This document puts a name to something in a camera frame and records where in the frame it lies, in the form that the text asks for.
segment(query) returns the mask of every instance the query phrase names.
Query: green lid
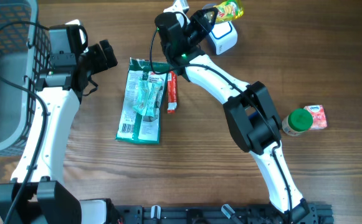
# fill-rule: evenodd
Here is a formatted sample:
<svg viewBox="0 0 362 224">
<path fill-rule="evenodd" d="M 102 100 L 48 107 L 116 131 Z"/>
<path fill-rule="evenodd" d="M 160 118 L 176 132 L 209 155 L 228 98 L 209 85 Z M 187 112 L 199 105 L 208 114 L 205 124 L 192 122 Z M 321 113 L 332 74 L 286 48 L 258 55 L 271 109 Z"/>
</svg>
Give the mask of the green lid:
<svg viewBox="0 0 362 224">
<path fill-rule="evenodd" d="M 295 131 L 306 131 L 312 123 L 312 115 L 305 109 L 297 109 L 288 116 L 288 125 Z"/>
</svg>

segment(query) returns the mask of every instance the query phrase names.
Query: can with green lid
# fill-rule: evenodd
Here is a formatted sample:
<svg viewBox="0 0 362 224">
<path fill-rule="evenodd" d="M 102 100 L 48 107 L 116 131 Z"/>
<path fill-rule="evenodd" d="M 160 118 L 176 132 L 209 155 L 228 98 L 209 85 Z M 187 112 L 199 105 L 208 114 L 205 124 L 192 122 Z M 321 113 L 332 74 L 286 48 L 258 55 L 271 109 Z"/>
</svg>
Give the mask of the can with green lid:
<svg viewBox="0 0 362 224">
<path fill-rule="evenodd" d="M 299 136 L 311 128 L 313 118 L 305 109 L 297 109 L 289 114 L 282 122 L 283 131 L 289 136 Z"/>
</svg>

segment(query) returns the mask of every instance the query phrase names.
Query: table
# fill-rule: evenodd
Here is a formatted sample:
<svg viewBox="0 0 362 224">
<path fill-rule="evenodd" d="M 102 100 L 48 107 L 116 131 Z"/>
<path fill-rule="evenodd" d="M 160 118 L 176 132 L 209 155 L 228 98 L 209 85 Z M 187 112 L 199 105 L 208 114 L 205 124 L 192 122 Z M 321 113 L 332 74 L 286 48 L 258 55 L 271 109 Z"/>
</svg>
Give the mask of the table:
<svg viewBox="0 0 362 224">
<path fill-rule="evenodd" d="M 108 39 L 118 59 L 117 67 L 94 76 L 99 90 L 83 99 L 72 125 L 64 174 L 78 199 L 145 206 L 269 202 L 253 158 L 228 132 L 222 105 L 182 78 L 176 114 L 163 113 L 160 145 L 114 140 L 129 59 L 148 58 L 153 21 L 170 0 L 57 2 L 41 2 L 41 24 L 80 19 L 90 44 Z M 188 15 L 207 3 L 189 1 Z M 281 118 L 324 105 L 329 128 L 297 138 L 283 134 L 283 152 L 308 201 L 332 204 L 336 223 L 362 223 L 362 1 L 243 3 L 245 15 L 234 23 L 237 45 L 219 56 L 206 41 L 202 48 L 236 78 L 264 83 Z M 153 58 L 165 60 L 158 40 Z M 0 183 L 18 160 L 0 158 Z"/>
</svg>

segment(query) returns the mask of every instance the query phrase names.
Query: barcode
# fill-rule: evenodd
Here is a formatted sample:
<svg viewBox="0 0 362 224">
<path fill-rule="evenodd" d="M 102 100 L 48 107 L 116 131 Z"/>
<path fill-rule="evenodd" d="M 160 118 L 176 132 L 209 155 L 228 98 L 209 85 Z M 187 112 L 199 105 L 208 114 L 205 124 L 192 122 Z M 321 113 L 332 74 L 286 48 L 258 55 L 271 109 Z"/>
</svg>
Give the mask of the barcode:
<svg viewBox="0 0 362 224">
<path fill-rule="evenodd" d="M 132 133 L 133 127 L 134 127 L 134 124 L 123 124 L 121 132 L 122 133 Z"/>
</svg>

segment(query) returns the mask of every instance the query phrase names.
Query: red object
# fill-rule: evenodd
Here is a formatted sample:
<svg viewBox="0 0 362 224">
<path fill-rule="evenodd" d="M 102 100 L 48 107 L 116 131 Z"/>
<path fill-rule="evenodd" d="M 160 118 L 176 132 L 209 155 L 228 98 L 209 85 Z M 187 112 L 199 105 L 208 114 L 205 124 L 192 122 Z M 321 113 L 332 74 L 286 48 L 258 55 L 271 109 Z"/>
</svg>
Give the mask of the red object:
<svg viewBox="0 0 362 224">
<path fill-rule="evenodd" d="M 305 106 L 304 109 L 310 112 L 313 118 L 310 130 L 323 129 L 328 126 L 325 110 L 322 105 Z"/>
<path fill-rule="evenodd" d="M 170 72 L 168 74 L 167 79 L 167 87 L 168 87 L 168 109 L 167 113 L 175 113 L 175 109 L 177 107 L 176 102 L 176 75 L 174 72 Z"/>
</svg>

